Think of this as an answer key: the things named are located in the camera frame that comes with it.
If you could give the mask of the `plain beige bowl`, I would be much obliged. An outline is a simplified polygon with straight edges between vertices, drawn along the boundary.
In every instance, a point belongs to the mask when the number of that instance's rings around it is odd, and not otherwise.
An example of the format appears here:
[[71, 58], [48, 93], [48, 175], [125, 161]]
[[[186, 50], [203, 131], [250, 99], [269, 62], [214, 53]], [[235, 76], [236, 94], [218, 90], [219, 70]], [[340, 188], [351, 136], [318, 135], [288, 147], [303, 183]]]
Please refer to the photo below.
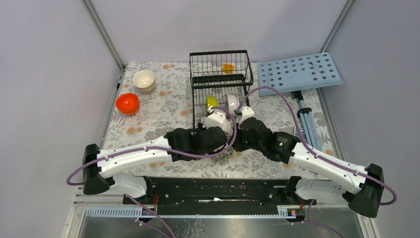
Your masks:
[[140, 91], [141, 94], [151, 94], [156, 90], [157, 83], [154, 82], [153, 85], [150, 85], [149, 87], [140, 88], [137, 89]]

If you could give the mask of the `orange bowl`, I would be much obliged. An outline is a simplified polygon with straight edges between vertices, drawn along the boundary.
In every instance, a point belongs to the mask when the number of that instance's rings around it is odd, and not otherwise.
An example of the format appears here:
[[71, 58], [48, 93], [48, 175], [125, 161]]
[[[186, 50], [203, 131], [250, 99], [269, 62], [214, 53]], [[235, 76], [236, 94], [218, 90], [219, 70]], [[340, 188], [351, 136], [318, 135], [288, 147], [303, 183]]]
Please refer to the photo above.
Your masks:
[[136, 108], [134, 108], [133, 110], [128, 111], [128, 112], [122, 112], [122, 113], [127, 116], [132, 116], [132, 115], [135, 115], [140, 110], [140, 107], [141, 107], [141, 104], [138, 104]]
[[136, 108], [138, 104], [140, 104], [140, 100], [137, 95], [133, 93], [123, 94], [115, 102], [115, 105], [120, 112], [131, 111]]

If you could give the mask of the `beige patterned bowl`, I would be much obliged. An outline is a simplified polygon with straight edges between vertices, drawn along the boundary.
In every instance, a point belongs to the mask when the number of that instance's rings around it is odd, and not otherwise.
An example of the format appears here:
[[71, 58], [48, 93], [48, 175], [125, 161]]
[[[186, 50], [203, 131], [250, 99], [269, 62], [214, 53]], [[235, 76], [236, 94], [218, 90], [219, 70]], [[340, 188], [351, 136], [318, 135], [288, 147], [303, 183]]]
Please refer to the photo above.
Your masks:
[[133, 84], [139, 89], [146, 89], [155, 84], [155, 74], [147, 69], [140, 70], [133, 76]]

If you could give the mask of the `pink patterned bowl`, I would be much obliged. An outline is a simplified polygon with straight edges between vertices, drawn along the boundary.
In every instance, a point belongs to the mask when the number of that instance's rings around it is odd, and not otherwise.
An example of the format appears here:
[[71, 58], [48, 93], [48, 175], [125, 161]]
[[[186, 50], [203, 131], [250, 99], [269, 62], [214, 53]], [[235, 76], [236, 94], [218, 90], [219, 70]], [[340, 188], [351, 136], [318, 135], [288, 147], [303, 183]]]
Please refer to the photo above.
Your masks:
[[222, 162], [222, 161], [225, 161], [225, 160], [227, 160], [227, 159], [229, 159], [231, 156], [232, 156], [232, 154], [233, 154], [233, 152], [234, 152], [235, 150], [234, 150], [234, 148], [233, 147], [230, 147], [227, 151], [225, 151], [224, 153], [222, 153], [222, 154], [220, 154], [220, 155], [218, 155], [218, 156], [214, 156], [214, 157], [211, 157], [211, 159], [213, 160], [213, 161], [216, 161], [216, 162]]

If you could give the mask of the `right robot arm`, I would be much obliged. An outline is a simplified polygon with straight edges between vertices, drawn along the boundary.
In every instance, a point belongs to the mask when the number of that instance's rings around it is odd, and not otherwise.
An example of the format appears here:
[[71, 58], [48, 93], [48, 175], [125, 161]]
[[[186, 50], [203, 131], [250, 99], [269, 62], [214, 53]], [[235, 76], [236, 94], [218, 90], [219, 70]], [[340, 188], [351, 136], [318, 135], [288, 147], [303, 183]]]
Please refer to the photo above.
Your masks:
[[354, 212], [369, 218], [378, 215], [384, 191], [381, 166], [367, 167], [347, 163], [309, 147], [286, 132], [273, 132], [250, 117], [238, 123], [236, 150], [253, 149], [271, 161], [308, 169], [335, 183], [330, 194], [338, 194]]

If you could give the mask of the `black wire dish rack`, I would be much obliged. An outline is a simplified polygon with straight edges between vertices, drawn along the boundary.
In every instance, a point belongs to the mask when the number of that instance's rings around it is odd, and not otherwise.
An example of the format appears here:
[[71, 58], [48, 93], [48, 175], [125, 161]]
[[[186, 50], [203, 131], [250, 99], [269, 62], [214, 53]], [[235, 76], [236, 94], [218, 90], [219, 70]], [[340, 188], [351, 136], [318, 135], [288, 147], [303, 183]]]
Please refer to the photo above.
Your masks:
[[[234, 72], [224, 73], [224, 64], [234, 65]], [[254, 82], [247, 50], [192, 52], [189, 66], [195, 128], [207, 115], [207, 95], [217, 98], [219, 105], [227, 109], [226, 95], [235, 95], [242, 101]]]

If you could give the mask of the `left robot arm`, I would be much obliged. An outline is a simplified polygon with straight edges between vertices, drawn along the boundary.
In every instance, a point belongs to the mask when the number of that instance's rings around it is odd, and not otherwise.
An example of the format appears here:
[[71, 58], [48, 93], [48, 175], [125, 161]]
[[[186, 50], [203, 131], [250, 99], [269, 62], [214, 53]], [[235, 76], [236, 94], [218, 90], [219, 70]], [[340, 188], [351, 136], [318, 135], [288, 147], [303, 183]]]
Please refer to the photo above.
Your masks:
[[87, 145], [83, 158], [83, 192], [97, 195], [118, 188], [120, 193], [147, 204], [153, 199], [153, 189], [145, 182], [123, 175], [123, 171], [153, 163], [218, 156], [228, 140], [227, 132], [216, 126], [205, 130], [177, 128], [147, 143], [116, 150]]

